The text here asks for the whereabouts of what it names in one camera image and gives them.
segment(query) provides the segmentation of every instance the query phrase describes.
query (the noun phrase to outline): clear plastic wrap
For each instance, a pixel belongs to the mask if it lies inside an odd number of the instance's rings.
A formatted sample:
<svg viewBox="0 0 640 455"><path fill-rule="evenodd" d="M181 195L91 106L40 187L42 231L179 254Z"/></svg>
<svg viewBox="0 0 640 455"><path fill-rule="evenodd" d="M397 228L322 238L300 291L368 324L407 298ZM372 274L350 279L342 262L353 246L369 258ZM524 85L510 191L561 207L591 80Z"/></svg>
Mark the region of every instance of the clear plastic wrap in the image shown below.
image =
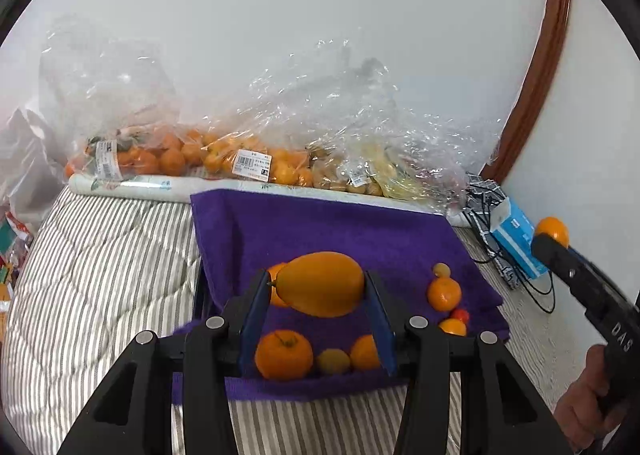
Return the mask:
<svg viewBox="0 0 640 455"><path fill-rule="evenodd" d="M177 121L157 56L148 43L113 39L75 16L54 22L40 57L40 112L73 169L91 170L85 150L118 129Z"/></svg>
<svg viewBox="0 0 640 455"><path fill-rule="evenodd" d="M296 184L290 169L296 165L283 166L281 159L306 149L316 188L413 200L442 211L463 203L466 172L487 161L483 150L497 141L499 128L460 128L401 108L388 70L373 58L351 67L350 56L347 41L320 42L265 70L245 99L210 122L223 129L221 142L234 146L203 149L209 172L229 174L238 149L246 148L271 155L270 181Z"/></svg>
<svg viewBox="0 0 640 455"><path fill-rule="evenodd" d="M43 112L70 143L67 175L244 178L445 211L463 202L466 171L489 159L500 130L398 106L386 67L375 58L351 66L346 40L290 54L197 124L177 124L171 83L140 44L77 19L59 21L48 44L41 76L53 95Z"/></svg>

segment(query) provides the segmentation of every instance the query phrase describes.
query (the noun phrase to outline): tissue box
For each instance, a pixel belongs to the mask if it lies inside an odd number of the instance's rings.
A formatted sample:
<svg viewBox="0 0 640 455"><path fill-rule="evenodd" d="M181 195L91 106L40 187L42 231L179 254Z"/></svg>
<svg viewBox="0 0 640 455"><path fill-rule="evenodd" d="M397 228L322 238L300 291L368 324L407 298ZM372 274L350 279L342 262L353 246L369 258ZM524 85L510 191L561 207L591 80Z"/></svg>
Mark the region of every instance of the tissue box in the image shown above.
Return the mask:
<svg viewBox="0 0 640 455"><path fill-rule="evenodd" d="M509 197L492 209L489 231L530 279L539 278L548 271L531 254L533 224Z"/></svg>

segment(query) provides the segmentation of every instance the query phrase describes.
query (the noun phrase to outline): wooden door frame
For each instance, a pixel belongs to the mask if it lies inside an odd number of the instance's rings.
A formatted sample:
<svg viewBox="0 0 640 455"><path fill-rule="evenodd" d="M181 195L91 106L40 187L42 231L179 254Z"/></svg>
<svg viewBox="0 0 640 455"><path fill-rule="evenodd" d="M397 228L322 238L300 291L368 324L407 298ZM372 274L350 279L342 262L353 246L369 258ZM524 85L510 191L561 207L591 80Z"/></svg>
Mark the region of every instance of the wooden door frame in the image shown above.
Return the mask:
<svg viewBox="0 0 640 455"><path fill-rule="evenodd" d="M545 104L564 47L571 0L546 0L545 16L518 101L502 130L496 159L481 176L503 182L520 155Z"/></svg>

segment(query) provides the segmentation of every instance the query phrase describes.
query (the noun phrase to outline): striped bedding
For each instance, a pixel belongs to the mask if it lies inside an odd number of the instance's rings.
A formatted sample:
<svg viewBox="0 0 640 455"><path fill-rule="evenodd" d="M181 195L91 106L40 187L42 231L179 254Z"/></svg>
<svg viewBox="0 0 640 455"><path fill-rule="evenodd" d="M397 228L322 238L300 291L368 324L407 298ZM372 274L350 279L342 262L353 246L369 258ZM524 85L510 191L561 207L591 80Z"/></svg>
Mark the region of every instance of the striped bedding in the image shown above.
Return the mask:
<svg viewBox="0 0 640 455"><path fill-rule="evenodd" d="M481 257L472 235L456 230ZM8 319L0 385L4 411L34 455L53 454L98 382L136 332L168 335L191 317L200 268L186 204L81 196L65 189L36 240ZM552 405L577 375L565 327L526 294L506 297L509 347ZM460 381L452 374L449 453L460 441ZM241 455L390 454L405 387L311 403L229 403ZM172 410L184 453L182 410Z"/></svg>

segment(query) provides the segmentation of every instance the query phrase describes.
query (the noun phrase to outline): blue gripper pad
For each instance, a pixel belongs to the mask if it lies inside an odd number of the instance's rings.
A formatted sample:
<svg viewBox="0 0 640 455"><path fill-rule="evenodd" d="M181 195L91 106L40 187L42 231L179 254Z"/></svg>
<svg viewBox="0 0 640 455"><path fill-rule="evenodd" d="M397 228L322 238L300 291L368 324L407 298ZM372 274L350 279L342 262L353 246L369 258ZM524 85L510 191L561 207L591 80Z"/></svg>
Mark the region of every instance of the blue gripper pad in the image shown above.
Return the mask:
<svg viewBox="0 0 640 455"><path fill-rule="evenodd" d="M240 333L240 353L238 356L238 366L240 373L244 376L249 373L254 364L255 349L260 341L262 324L267 314L271 301L271 276L265 271L254 300L251 302L249 312L246 314L242 331Z"/></svg>
<svg viewBox="0 0 640 455"><path fill-rule="evenodd" d="M380 296L368 275L365 275L364 306L369 324L376 342L378 358L386 373L395 376L398 373L396 357L396 337L391 330Z"/></svg>

